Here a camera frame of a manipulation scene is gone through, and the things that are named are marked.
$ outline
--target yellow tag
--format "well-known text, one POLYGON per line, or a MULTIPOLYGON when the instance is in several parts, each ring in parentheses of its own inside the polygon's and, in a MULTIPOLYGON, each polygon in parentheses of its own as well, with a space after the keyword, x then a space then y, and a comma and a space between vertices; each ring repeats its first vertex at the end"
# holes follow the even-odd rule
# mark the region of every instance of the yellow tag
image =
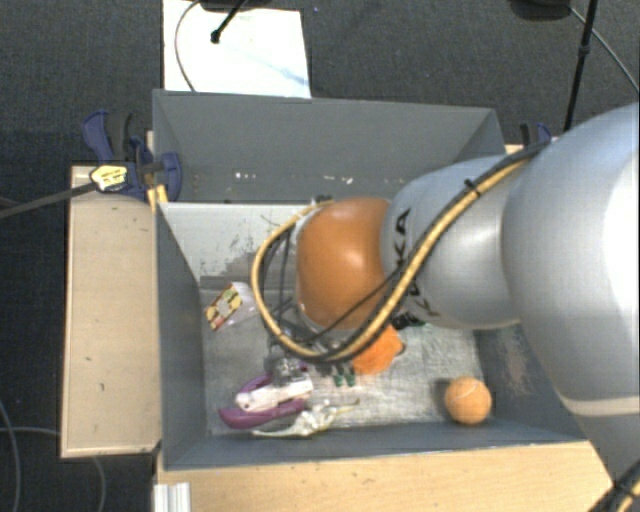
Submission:
POLYGON ((227 318, 240 309, 240 306, 242 306, 242 298, 238 290, 233 284, 228 285, 204 312, 211 329, 214 331, 218 329, 227 318))
POLYGON ((127 168, 120 165, 101 165, 89 177, 101 192, 118 192, 127 186, 127 168))

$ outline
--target white paper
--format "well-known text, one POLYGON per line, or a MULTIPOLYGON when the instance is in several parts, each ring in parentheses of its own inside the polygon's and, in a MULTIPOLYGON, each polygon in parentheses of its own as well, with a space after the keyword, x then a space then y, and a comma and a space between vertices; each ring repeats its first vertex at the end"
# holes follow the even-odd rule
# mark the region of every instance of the white paper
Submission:
MULTIPOLYGON (((176 59, 178 20, 189 7, 164 0, 164 87, 188 91, 176 59)), ((218 44, 213 32, 226 12, 196 5, 182 21, 177 47, 183 68, 198 92, 310 98, 302 22, 297 11, 250 9, 227 25, 218 44)))

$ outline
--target gray bin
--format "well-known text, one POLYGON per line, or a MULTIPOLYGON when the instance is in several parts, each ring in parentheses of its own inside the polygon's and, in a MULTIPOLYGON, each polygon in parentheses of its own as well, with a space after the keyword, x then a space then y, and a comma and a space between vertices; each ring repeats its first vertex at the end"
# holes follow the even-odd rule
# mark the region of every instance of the gray bin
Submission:
MULTIPOLYGON (((311 440, 255 439, 226 429, 216 408, 232 406, 239 387, 262 372, 266 335, 257 317, 214 333, 203 309, 226 283, 248 281, 253 255, 274 224, 318 194, 392 198, 425 172, 503 153, 503 141, 488 109, 156 91, 153 111, 156 153, 176 151, 185 173, 180 201, 160 205, 156 219, 165 468, 581 437, 518 328, 432 326, 404 331, 405 354, 355 388, 337 389, 314 375, 315 398, 361 398, 336 428, 311 440), (442 410, 443 386, 461 374, 484 379, 493 392, 493 414, 480 426, 456 425, 442 410)), ((286 284, 293 286, 291 275, 286 284)))

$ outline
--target white object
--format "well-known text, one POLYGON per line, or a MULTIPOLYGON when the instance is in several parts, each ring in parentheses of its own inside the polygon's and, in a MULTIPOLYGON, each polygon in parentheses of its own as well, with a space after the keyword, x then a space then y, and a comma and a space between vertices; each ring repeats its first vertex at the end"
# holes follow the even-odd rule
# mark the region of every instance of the white object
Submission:
POLYGON ((309 375, 303 375, 304 377, 300 380, 294 380, 286 386, 276 387, 273 384, 268 384, 248 393, 238 393, 236 404, 243 411, 259 412, 273 409, 282 402, 294 398, 306 400, 313 391, 313 382, 311 382, 309 375))
POLYGON ((278 430, 276 432, 263 432, 262 430, 253 430, 251 433, 258 437, 309 437, 316 432, 328 430, 333 421, 339 414, 344 414, 353 410, 358 404, 336 407, 324 400, 320 404, 314 405, 310 411, 302 411, 288 428, 278 430))
MULTIPOLYGON (((178 20, 189 4, 164 0, 164 87, 188 91, 174 49, 178 20)), ((220 43, 210 41, 228 11, 196 5, 178 33, 184 70, 198 92, 310 98, 300 13, 275 9, 240 11, 220 43)))
POLYGON ((153 486, 154 512, 191 512, 191 487, 188 482, 153 486))

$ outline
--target wooden board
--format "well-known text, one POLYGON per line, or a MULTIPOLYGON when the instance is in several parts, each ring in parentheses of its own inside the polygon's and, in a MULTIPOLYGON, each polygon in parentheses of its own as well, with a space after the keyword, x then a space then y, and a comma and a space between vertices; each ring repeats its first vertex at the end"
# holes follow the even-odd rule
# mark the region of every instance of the wooden board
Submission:
POLYGON ((296 465, 159 467, 157 482, 189 482, 193 512, 579 512, 611 485, 587 442, 296 465))
MULTIPOLYGON (((72 185, 91 169, 74 168, 72 185)), ((148 452, 160 439, 153 242, 149 205, 71 201, 62 457, 148 452)))

